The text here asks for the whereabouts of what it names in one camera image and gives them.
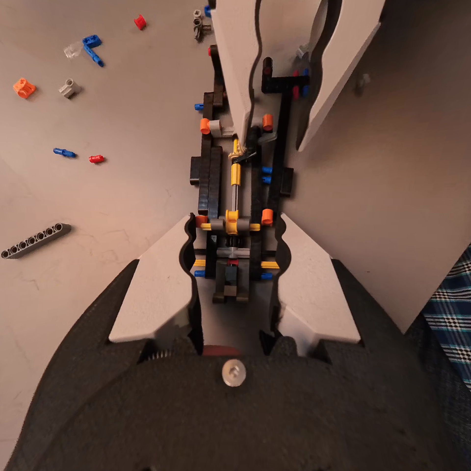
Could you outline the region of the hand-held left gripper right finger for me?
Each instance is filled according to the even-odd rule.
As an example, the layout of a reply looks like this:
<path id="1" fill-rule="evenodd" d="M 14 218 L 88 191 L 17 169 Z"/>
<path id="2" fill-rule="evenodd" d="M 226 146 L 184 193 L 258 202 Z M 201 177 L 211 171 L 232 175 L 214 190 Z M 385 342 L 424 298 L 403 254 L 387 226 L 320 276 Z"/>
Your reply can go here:
<path id="1" fill-rule="evenodd" d="M 360 334 L 331 256 L 285 213 L 275 227 L 275 262 L 271 325 L 297 346 L 321 340 L 357 344 Z"/>

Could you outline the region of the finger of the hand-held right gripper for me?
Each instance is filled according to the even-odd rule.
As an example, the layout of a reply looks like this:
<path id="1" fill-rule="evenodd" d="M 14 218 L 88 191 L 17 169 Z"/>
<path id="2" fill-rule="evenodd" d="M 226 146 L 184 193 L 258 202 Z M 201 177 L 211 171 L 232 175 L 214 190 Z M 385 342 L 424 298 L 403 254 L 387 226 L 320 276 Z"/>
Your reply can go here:
<path id="1" fill-rule="evenodd" d="M 380 27 L 383 0 L 321 1 L 322 26 L 310 55 L 309 94 L 300 112 L 296 149 L 315 136 Z"/>
<path id="2" fill-rule="evenodd" d="M 262 52 L 261 1 L 217 0 L 210 4 L 234 129 L 246 148 L 255 107 L 253 78 Z"/>

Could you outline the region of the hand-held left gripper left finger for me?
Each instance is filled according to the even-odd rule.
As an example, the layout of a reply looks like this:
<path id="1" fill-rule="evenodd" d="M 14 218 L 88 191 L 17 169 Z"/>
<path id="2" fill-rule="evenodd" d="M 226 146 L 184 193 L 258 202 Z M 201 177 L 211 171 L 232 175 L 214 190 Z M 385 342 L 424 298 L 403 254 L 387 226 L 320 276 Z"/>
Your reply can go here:
<path id="1" fill-rule="evenodd" d="M 203 353 L 201 304 L 191 274 L 195 239 L 196 217 L 190 213 L 139 256 L 109 341 L 151 339 L 166 349 L 185 336 Z"/>

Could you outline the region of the black lego chassis assembly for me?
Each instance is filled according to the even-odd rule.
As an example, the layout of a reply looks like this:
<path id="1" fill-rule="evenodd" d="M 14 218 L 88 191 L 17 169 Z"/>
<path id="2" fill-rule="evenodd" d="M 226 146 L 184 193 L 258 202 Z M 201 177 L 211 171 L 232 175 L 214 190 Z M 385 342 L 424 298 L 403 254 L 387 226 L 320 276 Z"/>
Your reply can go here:
<path id="1" fill-rule="evenodd" d="M 280 201 L 292 193 L 294 169 L 285 166 L 292 92 L 280 95 L 280 126 L 274 132 L 271 114 L 250 127 L 242 148 L 235 131 L 218 120 L 228 98 L 216 44 L 208 55 L 214 69 L 213 91 L 195 104 L 202 112 L 201 154 L 191 158 L 190 184 L 198 187 L 196 227 L 205 233 L 204 269 L 195 277 L 214 280 L 213 303 L 248 303 L 251 282 L 272 280 L 275 250 L 263 238 L 280 213 Z"/>

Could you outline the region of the dark grey lego connector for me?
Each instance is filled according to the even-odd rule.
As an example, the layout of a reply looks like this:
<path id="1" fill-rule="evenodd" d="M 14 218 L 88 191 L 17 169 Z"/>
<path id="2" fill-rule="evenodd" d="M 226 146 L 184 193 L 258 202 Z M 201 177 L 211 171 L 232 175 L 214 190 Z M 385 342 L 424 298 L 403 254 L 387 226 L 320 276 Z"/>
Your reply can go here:
<path id="1" fill-rule="evenodd" d="M 205 33 L 212 31 L 212 26 L 210 24 L 204 24 L 201 18 L 195 17 L 193 19 L 193 32 L 194 39 L 197 42 L 201 42 L 204 39 Z"/>

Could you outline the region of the long grey lego beam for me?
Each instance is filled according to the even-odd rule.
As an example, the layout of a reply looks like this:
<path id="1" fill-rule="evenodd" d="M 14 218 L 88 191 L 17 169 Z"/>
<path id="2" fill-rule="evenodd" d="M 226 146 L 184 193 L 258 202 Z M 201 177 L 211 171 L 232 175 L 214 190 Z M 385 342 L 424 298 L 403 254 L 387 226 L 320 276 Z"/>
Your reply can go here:
<path id="1" fill-rule="evenodd" d="M 3 250 L 1 252 L 1 258 L 4 260 L 19 259 L 44 245 L 67 235 L 71 230 L 72 226 L 69 224 L 56 223 L 55 225 L 47 227 L 43 231 L 20 241 L 10 248 Z"/>

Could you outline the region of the long blue lego pin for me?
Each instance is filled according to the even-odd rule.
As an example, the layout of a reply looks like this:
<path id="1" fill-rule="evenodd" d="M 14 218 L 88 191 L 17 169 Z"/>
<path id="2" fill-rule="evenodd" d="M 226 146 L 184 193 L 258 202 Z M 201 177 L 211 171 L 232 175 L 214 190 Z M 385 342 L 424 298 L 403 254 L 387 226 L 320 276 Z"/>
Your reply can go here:
<path id="1" fill-rule="evenodd" d="M 95 53 L 93 48 L 91 48 L 88 45 L 84 44 L 83 49 L 98 66 L 104 67 L 103 60 L 97 55 L 97 53 Z"/>

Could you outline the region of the orange lego connector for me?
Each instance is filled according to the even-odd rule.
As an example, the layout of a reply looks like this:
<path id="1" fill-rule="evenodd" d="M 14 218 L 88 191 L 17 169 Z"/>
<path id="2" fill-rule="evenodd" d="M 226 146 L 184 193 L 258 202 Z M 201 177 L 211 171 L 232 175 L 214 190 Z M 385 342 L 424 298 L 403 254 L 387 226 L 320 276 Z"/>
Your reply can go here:
<path id="1" fill-rule="evenodd" d="M 19 97 L 27 99 L 36 91 L 37 87 L 31 84 L 26 78 L 20 78 L 13 85 L 13 89 Z"/>

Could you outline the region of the person's plaid shirt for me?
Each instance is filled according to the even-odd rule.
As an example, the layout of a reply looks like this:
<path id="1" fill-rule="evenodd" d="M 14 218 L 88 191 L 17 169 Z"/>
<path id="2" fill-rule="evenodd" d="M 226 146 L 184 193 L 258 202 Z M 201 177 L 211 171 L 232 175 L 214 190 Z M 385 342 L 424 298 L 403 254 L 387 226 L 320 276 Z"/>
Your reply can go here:
<path id="1" fill-rule="evenodd" d="M 471 247 L 421 311 L 462 382 L 471 389 Z"/>

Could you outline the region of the person's dark trousers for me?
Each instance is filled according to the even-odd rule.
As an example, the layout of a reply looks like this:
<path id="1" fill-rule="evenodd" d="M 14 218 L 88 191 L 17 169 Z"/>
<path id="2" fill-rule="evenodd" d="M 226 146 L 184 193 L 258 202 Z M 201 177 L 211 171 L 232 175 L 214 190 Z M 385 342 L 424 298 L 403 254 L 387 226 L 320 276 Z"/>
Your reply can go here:
<path id="1" fill-rule="evenodd" d="M 405 333 L 436 393 L 446 430 L 464 470 L 471 469 L 471 393 L 419 314 Z"/>

